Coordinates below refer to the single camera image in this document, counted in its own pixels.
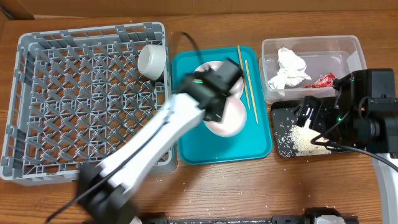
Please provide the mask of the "grey bowl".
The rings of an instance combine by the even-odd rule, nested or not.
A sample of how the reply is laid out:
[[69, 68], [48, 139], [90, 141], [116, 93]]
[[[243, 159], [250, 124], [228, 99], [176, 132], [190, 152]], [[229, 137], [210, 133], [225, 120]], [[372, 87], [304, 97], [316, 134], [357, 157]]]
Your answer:
[[137, 67], [141, 75], [157, 80], [164, 72], [167, 53], [162, 45], [145, 45], [138, 57]]

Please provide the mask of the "red snack wrapper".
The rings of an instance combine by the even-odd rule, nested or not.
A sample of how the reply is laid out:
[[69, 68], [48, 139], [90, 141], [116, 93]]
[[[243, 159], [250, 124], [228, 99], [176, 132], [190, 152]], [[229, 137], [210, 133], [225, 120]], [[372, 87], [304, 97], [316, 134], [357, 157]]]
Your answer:
[[314, 84], [307, 85], [305, 88], [324, 88], [324, 87], [332, 87], [333, 81], [336, 77], [334, 74], [329, 73], [320, 77]]

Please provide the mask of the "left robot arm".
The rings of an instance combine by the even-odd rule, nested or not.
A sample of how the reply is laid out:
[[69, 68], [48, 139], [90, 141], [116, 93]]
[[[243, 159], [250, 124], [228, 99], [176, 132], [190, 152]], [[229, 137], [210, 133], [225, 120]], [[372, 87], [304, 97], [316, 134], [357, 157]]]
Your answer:
[[130, 198], [152, 166], [204, 119], [221, 121], [235, 83], [201, 72], [185, 76], [177, 92], [127, 144], [97, 165], [81, 166], [75, 201], [95, 223], [137, 222], [138, 211]]

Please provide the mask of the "white napkin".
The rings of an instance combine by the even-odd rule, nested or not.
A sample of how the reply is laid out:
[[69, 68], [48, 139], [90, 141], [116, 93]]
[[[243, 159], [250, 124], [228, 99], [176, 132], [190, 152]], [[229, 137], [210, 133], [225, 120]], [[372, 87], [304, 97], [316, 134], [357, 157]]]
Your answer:
[[307, 64], [293, 50], [282, 47], [277, 58], [266, 62], [267, 89], [285, 96], [286, 88], [299, 88], [306, 83], [313, 84], [314, 79], [306, 72]]

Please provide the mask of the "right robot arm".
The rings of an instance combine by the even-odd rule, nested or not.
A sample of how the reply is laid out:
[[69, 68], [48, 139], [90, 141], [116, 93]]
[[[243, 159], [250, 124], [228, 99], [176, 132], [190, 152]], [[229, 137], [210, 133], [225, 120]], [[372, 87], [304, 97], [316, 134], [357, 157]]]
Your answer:
[[333, 80], [335, 96], [305, 96], [295, 125], [318, 133], [311, 144], [372, 159], [383, 223], [397, 223], [397, 98], [391, 68], [354, 71]]

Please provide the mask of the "pink bowl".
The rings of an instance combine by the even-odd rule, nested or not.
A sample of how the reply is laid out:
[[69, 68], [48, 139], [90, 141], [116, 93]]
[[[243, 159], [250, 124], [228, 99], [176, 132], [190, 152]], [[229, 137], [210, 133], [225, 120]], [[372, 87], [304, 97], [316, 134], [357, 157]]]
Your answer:
[[244, 104], [239, 98], [230, 96], [226, 100], [221, 121], [204, 121], [204, 124], [215, 135], [228, 138], [240, 133], [246, 120], [247, 113]]

